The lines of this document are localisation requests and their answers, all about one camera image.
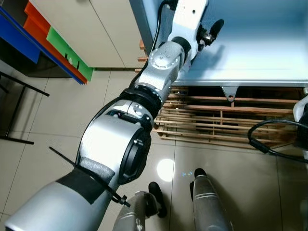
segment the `wooden slat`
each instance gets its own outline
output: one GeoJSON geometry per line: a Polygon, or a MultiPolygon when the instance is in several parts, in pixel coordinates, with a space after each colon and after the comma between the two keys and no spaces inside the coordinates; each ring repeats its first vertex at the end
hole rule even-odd
{"type": "Polygon", "coordinates": [[[172,141],[185,141],[185,142],[194,142],[194,143],[204,143],[204,144],[213,144],[213,145],[220,145],[220,146],[227,146],[227,147],[233,147],[233,148],[245,148],[245,149],[254,149],[252,146],[249,144],[239,144],[239,143],[223,143],[223,142],[212,142],[212,141],[204,141],[204,140],[199,140],[199,139],[188,139],[188,138],[171,138],[171,137],[161,137],[163,140],[172,140],[172,141]]]}
{"type": "MultiPolygon", "coordinates": [[[[242,126],[233,126],[233,125],[220,125],[220,124],[205,124],[205,123],[190,123],[190,122],[181,122],[181,121],[168,121],[168,120],[155,120],[155,123],[158,124],[182,124],[187,126],[199,126],[199,127],[207,127],[207,128],[231,128],[231,129],[242,129],[249,130],[251,127],[242,127],[242,126]]],[[[273,128],[258,128],[260,131],[281,131],[281,129],[273,129],[273,128]]]]}
{"type": "Polygon", "coordinates": [[[144,50],[145,51],[145,46],[144,46],[144,43],[143,43],[142,39],[140,39],[139,48],[140,48],[140,50],[144,50]]]}
{"type": "MultiPolygon", "coordinates": [[[[182,129],[185,131],[196,131],[196,127],[183,127],[183,126],[174,126],[174,125],[164,125],[164,128],[177,128],[178,130],[182,129]]],[[[210,132],[212,131],[212,128],[198,128],[198,131],[207,131],[210,132]]],[[[227,135],[227,134],[232,134],[232,135],[237,135],[239,137],[245,137],[247,136],[247,131],[246,130],[226,130],[226,129],[222,129],[222,128],[215,128],[216,134],[223,134],[223,135],[227,135]]],[[[289,134],[290,137],[294,137],[295,133],[294,132],[288,132],[286,134],[289,134]]],[[[256,138],[267,138],[269,136],[271,136],[271,138],[276,137],[276,140],[281,140],[279,138],[280,133],[279,132],[269,132],[269,133],[265,133],[264,131],[255,131],[254,132],[254,137],[256,138]]]]}
{"type": "Polygon", "coordinates": [[[146,62],[148,60],[148,57],[138,57],[138,62],[146,62]]]}
{"type": "Polygon", "coordinates": [[[179,107],[181,109],[193,109],[193,110],[208,110],[208,111],[224,111],[224,112],[251,112],[251,113],[267,113],[267,114],[292,114],[292,109],[280,109],[280,108],[261,108],[261,107],[227,107],[227,106],[207,106],[207,105],[173,105],[171,103],[165,103],[164,107],[179,107]]]}
{"type": "MultiPolygon", "coordinates": [[[[185,130],[204,130],[204,131],[212,131],[212,128],[210,127],[197,127],[194,125],[172,125],[172,124],[164,124],[164,125],[160,125],[163,126],[165,128],[178,128],[178,129],[185,129],[185,130]]],[[[247,130],[246,129],[225,129],[225,128],[215,128],[216,131],[218,133],[237,133],[237,134],[243,134],[243,135],[247,135],[247,130]]],[[[263,135],[263,136],[273,136],[273,135],[277,135],[280,134],[281,131],[278,129],[277,131],[260,131],[260,130],[256,130],[254,132],[254,135],[263,135]]],[[[296,131],[287,131],[284,130],[283,131],[284,134],[288,134],[290,136],[295,135],[296,131]]]]}
{"type": "MultiPolygon", "coordinates": [[[[172,99],[190,99],[190,100],[209,100],[209,101],[226,101],[226,97],[211,97],[211,96],[185,96],[178,94],[170,94],[168,98],[172,99]]],[[[258,98],[235,98],[235,102],[251,102],[251,103],[291,103],[295,104],[298,100],[284,99],[258,99],[258,98]]]]}
{"type": "MultiPolygon", "coordinates": [[[[162,108],[161,111],[166,111],[168,113],[173,113],[173,114],[179,114],[179,115],[195,115],[196,113],[207,113],[208,111],[204,111],[204,110],[193,110],[193,109],[182,109],[182,108],[162,108]]],[[[228,114],[240,114],[241,116],[243,116],[243,112],[228,112],[228,114]]],[[[264,114],[258,114],[258,113],[253,113],[253,115],[255,116],[263,116],[264,114]]]]}
{"type": "MultiPolygon", "coordinates": [[[[155,130],[156,132],[172,134],[172,135],[180,135],[187,137],[195,137],[195,138],[210,138],[221,141],[236,141],[236,142],[249,142],[248,138],[245,137],[235,137],[235,136],[222,136],[222,135],[208,135],[201,133],[192,133],[192,132],[180,132],[180,131],[164,131],[164,130],[155,130]]],[[[267,139],[258,139],[260,142],[272,142],[272,143],[280,143],[281,141],[273,141],[267,139]]]]}
{"type": "MultiPolygon", "coordinates": [[[[252,120],[252,119],[235,119],[235,118],[223,118],[223,117],[207,117],[207,116],[174,116],[171,114],[159,114],[157,116],[157,121],[158,120],[173,120],[173,121],[204,121],[204,122],[220,122],[222,123],[229,123],[229,124],[246,124],[246,125],[250,125],[253,126],[259,122],[261,122],[262,120],[252,120]]],[[[267,124],[267,126],[270,127],[285,127],[286,125],[284,124],[267,124]]]]}

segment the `wooden pallet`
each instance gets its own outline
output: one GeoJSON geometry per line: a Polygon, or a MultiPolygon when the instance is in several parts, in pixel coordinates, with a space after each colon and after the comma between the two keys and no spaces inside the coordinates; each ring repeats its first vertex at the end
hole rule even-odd
{"type": "MultiPolygon", "coordinates": [[[[165,140],[253,149],[248,144],[248,130],[265,119],[293,120],[292,109],[303,97],[301,92],[298,88],[242,88],[230,103],[220,88],[173,87],[154,130],[165,140]]],[[[254,135],[276,147],[291,143],[295,133],[292,126],[269,124],[254,135]]]]}

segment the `cabinet door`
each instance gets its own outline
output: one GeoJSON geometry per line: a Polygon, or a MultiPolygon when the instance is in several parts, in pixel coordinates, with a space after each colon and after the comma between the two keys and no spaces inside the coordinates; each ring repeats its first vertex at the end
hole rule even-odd
{"type": "Polygon", "coordinates": [[[124,67],[88,0],[31,0],[31,3],[89,67],[124,67]]]}
{"type": "Polygon", "coordinates": [[[129,0],[90,0],[115,45],[125,67],[139,67],[137,61],[144,52],[139,49],[141,39],[129,0]]]}

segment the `metal bracket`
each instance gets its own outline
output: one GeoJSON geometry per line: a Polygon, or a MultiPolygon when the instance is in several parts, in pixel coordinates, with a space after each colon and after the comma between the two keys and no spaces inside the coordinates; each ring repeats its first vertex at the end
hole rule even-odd
{"type": "Polygon", "coordinates": [[[221,87],[223,90],[223,93],[225,94],[227,100],[229,102],[233,102],[235,99],[236,91],[238,87],[221,87]]]}

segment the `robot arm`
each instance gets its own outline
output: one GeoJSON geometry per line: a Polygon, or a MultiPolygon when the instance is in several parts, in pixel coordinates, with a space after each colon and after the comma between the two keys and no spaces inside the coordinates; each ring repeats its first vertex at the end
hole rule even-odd
{"type": "MultiPolygon", "coordinates": [[[[119,185],[142,173],[154,119],[179,71],[196,56],[207,0],[179,0],[168,41],[132,87],[108,103],[82,137],[74,170],[45,186],[5,223],[13,231],[97,230],[119,185]]],[[[118,202],[129,206],[126,198],[118,202]]]]}

